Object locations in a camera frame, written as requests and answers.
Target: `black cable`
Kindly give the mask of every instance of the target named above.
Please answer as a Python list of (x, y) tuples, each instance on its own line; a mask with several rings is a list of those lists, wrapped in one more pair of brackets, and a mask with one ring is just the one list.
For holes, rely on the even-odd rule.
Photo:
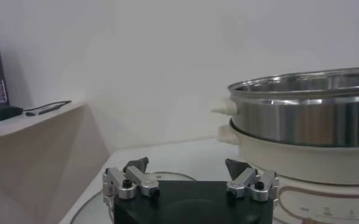
[(72, 101), (71, 100), (65, 100), (65, 101), (58, 101), (58, 102), (53, 102), (53, 103), (49, 103), (49, 104), (46, 104), (46, 105), (43, 105), (43, 106), (40, 106), (40, 107), (35, 107), (35, 108), (30, 108), (30, 109), (24, 109), (23, 111), (32, 111), (32, 110), (38, 110), (38, 109), (41, 109), (41, 108), (44, 108), (44, 107), (48, 107), (48, 106), (51, 106), (51, 105), (55, 105), (55, 104), (60, 104), (59, 105), (59, 108), (66, 105), (66, 104), (69, 104), (71, 103)]

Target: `wooden shelf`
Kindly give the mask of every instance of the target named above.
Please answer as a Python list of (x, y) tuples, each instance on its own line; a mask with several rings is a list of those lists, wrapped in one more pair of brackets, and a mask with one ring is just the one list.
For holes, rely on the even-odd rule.
[(84, 105), (84, 102), (72, 102), (67, 105), (62, 106), (60, 109), (42, 114), (39, 116), (28, 117), (25, 114), (0, 121), (0, 137), (9, 135), (20, 130), (24, 130), (46, 120), (49, 120), (53, 117), (59, 116), (61, 114), (67, 113), (71, 110), (75, 110)]

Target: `white countertop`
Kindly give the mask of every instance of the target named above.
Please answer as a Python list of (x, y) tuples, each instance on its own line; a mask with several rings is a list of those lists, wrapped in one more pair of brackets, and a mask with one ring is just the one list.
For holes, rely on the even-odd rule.
[(26, 116), (24, 113), (15, 117), (11, 117), (4, 121), (0, 121), (0, 136), (9, 135), (31, 126), (42, 123), (53, 117), (75, 110), (84, 105), (83, 101), (71, 102), (67, 105), (62, 106), (58, 110), (48, 112), (39, 116)]
[(59, 224), (70, 224), (79, 208), (101, 190), (101, 173), (106, 167), (122, 169), (128, 161), (144, 156), (149, 158), (147, 171), (170, 171), (197, 180), (227, 181), (230, 177), (224, 161), (238, 156), (238, 147), (204, 139), (114, 152)]

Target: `pot handle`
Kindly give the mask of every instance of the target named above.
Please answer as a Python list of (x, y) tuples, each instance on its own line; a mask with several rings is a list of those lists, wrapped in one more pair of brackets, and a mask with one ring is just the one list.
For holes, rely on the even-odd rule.
[(236, 103), (230, 100), (228, 97), (213, 102), (213, 104), (210, 105), (210, 111), (228, 116), (234, 116), (238, 113)]
[(217, 141), (225, 142), (231, 145), (239, 145), (239, 138), (230, 125), (218, 127)]

